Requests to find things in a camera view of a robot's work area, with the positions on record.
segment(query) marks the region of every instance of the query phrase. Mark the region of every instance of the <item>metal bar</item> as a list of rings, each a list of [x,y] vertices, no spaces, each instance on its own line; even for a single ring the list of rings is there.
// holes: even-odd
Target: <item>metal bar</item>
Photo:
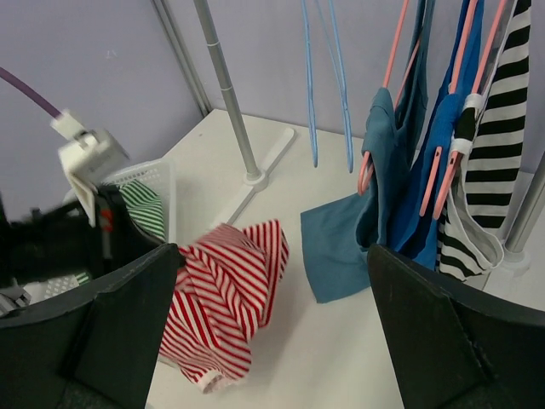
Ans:
[[[520,206],[513,227],[505,241],[505,248],[513,253],[520,253],[526,245],[537,219],[545,207],[545,154],[537,166],[525,199]]]
[[[212,112],[212,106],[204,91],[203,83],[201,83],[201,80],[198,77],[197,70],[195,69],[184,38],[181,35],[180,28],[176,24],[176,19],[172,14],[172,9],[169,5],[169,0],[152,0],[152,3],[158,14],[158,18],[161,21],[164,33],[178,60],[180,69],[189,86],[189,90],[191,90],[193,98],[195,102],[197,102],[198,109],[203,114],[203,117],[205,117]]]
[[[237,137],[238,147],[242,158],[244,160],[244,166],[246,167],[247,177],[249,180],[259,179],[261,171],[255,164],[254,154],[250,145],[250,139],[248,139],[248,133],[244,126],[242,119],[242,113],[238,106],[237,96],[235,90],[232,87],[231,77],[227,70],[227,64],[221,50],[220,40],[215,32],[214,21],[212,20],[212,14],[207,0],[193,0],[195,3],[195,9],[197,9],[198,19],[201,22],[203,28],[204,37],[206,38],[206,44],[208,45],[208,51],[212,64],[214,64],[215,75],[218,77],[218,81],[221,87],[221,93],[231,119],[232,128]]]

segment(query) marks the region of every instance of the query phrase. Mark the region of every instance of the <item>black and white striped shirt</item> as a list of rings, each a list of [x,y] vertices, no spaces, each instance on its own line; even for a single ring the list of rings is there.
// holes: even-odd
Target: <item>black and white striped shirt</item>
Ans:
[[[471,153],[464,157],[439,224],[438,270],[465,280],[503,258],[496,233],[505,221],[522,158],[529,80],[531,0],[518,0]]]

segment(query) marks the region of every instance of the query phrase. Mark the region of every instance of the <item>green and white striped cloth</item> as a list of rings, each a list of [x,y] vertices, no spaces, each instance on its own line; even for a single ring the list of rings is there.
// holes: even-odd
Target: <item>green and white striped cloth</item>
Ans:
[[[118,185],[118,188],[133,221],[149,234],[165,241],[163,204],[158,194],[141,181],[130,181]],[[76,280],[81,285],[89,282],[90,278],[87,273],[81,273],[76,274]]]

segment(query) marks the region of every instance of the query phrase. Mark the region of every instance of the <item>white wall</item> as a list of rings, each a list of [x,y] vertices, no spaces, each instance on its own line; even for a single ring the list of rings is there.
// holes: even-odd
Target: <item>white wall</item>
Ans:
[[[192,0],[170,0],[204,87],[214,107],[224,107]],[[315,12],[311,10],[315,99],[319,128],[342,132],[341,105],[330,56]],[[327,3],[320,0],[324,11]],[[404,25],[399,58],[390,90],[398,91],[409,53],[416,0]],[[498,0],[486,0],[485,27],[489,27]],[[545,3],[534,0],[533,21],[545,19]],[[401,0],[335,0],[341,45],[347,68],[353,132],[362,136],[370,102],[382,78]],[[450,58],[461,0],[437,0],[428,60],[430,105]],[[307,124],[305,48],[299,0],[209,0],[227,64],[244,113]],[[531,34],[531,91],[523,169],[535,171],[545,149],[545,25],[534,24]]]
[[[0,65],[59,109],[106,127],[133,163],[162,156],[201,119],[150,0],[2,2]],[[0,82],[0,192],[9,218],[68,191],[47,114]]]

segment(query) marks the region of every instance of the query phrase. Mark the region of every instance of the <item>pink hanger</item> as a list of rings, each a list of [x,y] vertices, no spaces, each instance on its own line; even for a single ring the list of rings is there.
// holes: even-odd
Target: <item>pink hanger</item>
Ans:
[[[395,30],[395,37],[393,38],[393,44],[392,49],[390,50],[390,58],[388,60],[388,65],[386,68],[386,74],[384,75],[384,81],[382,81],[382,87],[387,88],[388,83],[390,82],[390,77],[392,75],[392,69],[393,69],[393,62],[395,61],[395,54],[398,50],[399,45],[399,39],[401,38],[401,29],[403,28],[403,22],[405,20],[405,15],[407,14],[407,8],[409,7],[409,0],[404,0],[403,7],[401,8],[401,15],[399,16],[398,20],[398,26]],[[407,66],[407,70],[405,73],[405,80],[408,76],[408,72],[410,71],[410,65],[412,62]],[[370,153],[366,151],[364,153],[364,158],[361,163],[361,167],[359,168],[359,178],[358,178],[358,194],[361,196],[364,194],[365,190],[367,190],[367,187],[369,187],[369,184],[371,182],[371,177],[373,176],[373,171],[375,170],[375,166],[370,163]]]
[[[505,9],[506,3],[507,0],[501,0],[497,7],[496,16],[494,17],[488,39],[486,40],[485,50],[483,51],[483,56],[480,60],[479,70],[477,71],[475,81],[473,82],[473,88],[471,90],[472,94],[477,94],[477,92],[479,91],[479,86],[485,72],[486,63],[488,62],[488,57],[491,53],[492,44],[494,43],[494,37],[496,36],[497,29],[500,25],[500,20],[502,19],[503,10]],[[443,206],[445,206],[445,201],[450,190],[450,185],[454,180],[456,170],[460,166],[462,156],[463,154],[459,153],[458,151],[452,151],[450,155],[449,165],[446,169],[445,178],[443,179],[443,183],[441,184],[439,196],[437,197],[437,202],[435,203],[435,208],[433,209],[433,218],[435,220],[438,220],[441,216],[441,211],[443,210]]]
[[[471,26],[473,25],[473,17],[475,16],[475,8],[477,7],[478,1],[479,0],[471,0],[471,2],[469,3],[466,19],[463,23],[462,37],[460,38],[460,44],[458,45],[458,50],[456,52],[454,71],[452,72],[452,79],[450,81],[449,94],[454,94],[456,92],[456,86],[458,85],[458,79],[460,78],[460,71],[462,69],[463,54],[466,50],[466,46],[468,45],[469,33],[471,32]],[[433,184],[435,183],[435,179],[437,177],[437,170],[439,168],[439,161],[441,160],[442,152],[442,147],[437,147],[435,149],[435,154],[433,155],[432,169],[430,171],[429,178],[427,179],[426,192],[424,193],[422,207],[420,208],[420,217],[426,214],[426,209],[429,205],[429,200],[432,195]]]
[[[401,87],[399,88],[398,96],[395,99],[394,109],[398,107],[399,101],[401,100],[401,95],[403,94],[405,83],[407,82],[410,69],[412,68],[413,63],[415,62],[416,54],[418,53],[419,48],[420,48],[420,38],[418,38],[418,41],[415,44],[415,49],[413,49],[412,55],[410,56],[409,64],[407,65],[407,69],[405,70],[403,81],[401,83]],[[364,192],[369,187],[369,184],[371,183],[371,177],[373,176],[373,171],[375,170],[375,166],[372,163],[369,164],[369,168],[367,168],[366,166],[369,161],[369,157],[370,157],[369,151],[365,151],[361,168],[359,168],[358,194],[360,196],[364,194]]]

